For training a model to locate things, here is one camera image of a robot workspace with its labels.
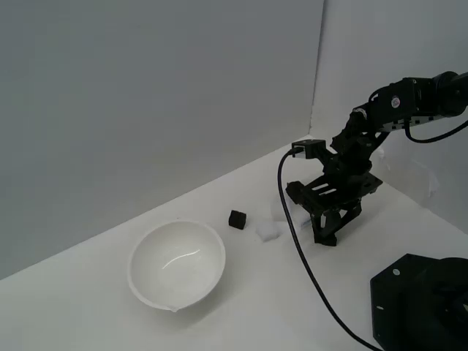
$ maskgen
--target robotic arm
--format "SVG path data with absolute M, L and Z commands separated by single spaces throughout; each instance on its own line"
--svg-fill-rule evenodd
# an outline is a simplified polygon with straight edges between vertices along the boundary
M 376 90 L 367 103 L 352 110 L 341 133 L 326 148 L 324 140 L 302 140 L 295 157 L 319 159 L 323 175 L 307 185 L 289 183 L 292 201 L 311 215 L 316 243 L 336 245 L 335 233 L 361 213 L 361 198 L 377 190 L 382 181 L 369 171 L 371 154 L 390 132 L 404 129 L 416 143 L 433 143 L 468 127 L 468 121 L 437 137 L 417 140 L 410 128 L 445 117 L 461 115 L 468 105 L 468 73 L 445 72 L 435 78 L 404 78 Z

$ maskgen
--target white bowl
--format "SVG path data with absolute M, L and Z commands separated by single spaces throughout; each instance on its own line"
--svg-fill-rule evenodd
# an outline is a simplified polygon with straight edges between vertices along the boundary
M 130 256 L 127 278 L 140 301 L 176 312 L 212 291 L 225 260 L 224 245 L 213 228 L 175 221 L 143 236 Z

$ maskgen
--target white backdrop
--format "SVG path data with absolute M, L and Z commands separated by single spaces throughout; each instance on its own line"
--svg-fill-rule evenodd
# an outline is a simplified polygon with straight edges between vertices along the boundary
M 321 17 L 322 0 L 3 0 L 0 278 L 305 135 Z
M 467 72 L 467 13 L 464 0 L 326 1 L 311 133 L 329 141 L 371 92 L 403 77 Z M 467 117 L 426 124 L 412 133 L 439 135 Z M 373 172 L 468 233 L 467 138 L 465 130 L 418 145 L 403 131 L 394 132 L 382 144 L 385 157 L 374 155 Z

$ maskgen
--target screw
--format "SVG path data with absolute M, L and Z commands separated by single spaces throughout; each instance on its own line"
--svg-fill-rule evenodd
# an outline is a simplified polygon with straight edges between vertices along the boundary
M 400 105 L 400 99 L 398 97 L 393 97 L 391 104 L 393 108 L 397 108 Z

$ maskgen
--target bowl rim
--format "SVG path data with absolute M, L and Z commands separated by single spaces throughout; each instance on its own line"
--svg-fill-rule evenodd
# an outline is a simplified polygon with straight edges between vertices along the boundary
M 135 253 L 136 253 L 138 247 L 140 247 L 142 242 L 148 236 L 150 236 L 150 234 L 156 232 L 158 229 L 161 229 L 162 227 L 165 227 L 165 226 L 167 226 L 169 224 L 174 224 L 174 223 L 190 223 L 190 224 L 200 225 L 201 227 L 204 227 L 216 239 L 216 241 L 218 242 L 219 248 L 221 249 L 221 269 L 219 269 L 218 274 L 214 277 L 211 284 L 208 285 L 204 289 L 204 291 L 202 291 L 197 297 L 195 297 L 193 299 L 193 301 L 189 301 L 188 303 L 184 304 L 183 306 L 165 306 L 165 305 L 160 305 L 158 303 L 154 303 L 153 301 L 150 301 L 149 299 L 145 298 L 140 293 L 140 291 L 138 291 L 138 288 L 136 288 L 136 286 L 133 284 L 133 279 L 132 279 L 132 262 L 133 262 L 133 257 L 135 256 Z M 156 227 L 153 227 L 152 229 L 145 232 L 145 234 L 142 235 L 142 237 L 137 241 L 137 243 L 135 244 L 135 246 L 132 249 L 132 252 L 130 254 L 130 257 L 129 257 L 129 260 L 128 260 L 128 263 L 127 263 L 127 282 L 129 284 L 130 290 L 132 291 L 133 295 L 135 295 L 137 297 L 137 299 L 140 300 L 141 302 L 143 302 L 145 305 L 148 305 L 148 306 L 153 307 L 155 309 L 164 309 L 166 311 L 170 310 L 170 311 L 176 312 L 179 309 L 185 309 L 186 307 L 189 307 L 189 306 L 197 303 L 198 301 L 204 299 L 204 297 L 206 297 L 210 293 L 210 291 L 212 291 L 212 289 L 218 284 L 219 280 L 221 279 L 221 275 L 223 274 L 225 264 L 226 264 L 226 249 L 224 247 L 224 243 L 223 243 L 221 237 L 219 236 L 218 232 L 215 231 L 215 229 L 213 229 L 212 227 L 210 227 L 209 225 L 207 225 L 206 223 L 203 223 L 203 222 L 199 222 L 199 221 L 195 221 L 195 220 L 191 220 L 191 219 L 176 219 L 176 220 L 166 221 L 166 222 L 163 222 L 161 224 L 158 224 Z

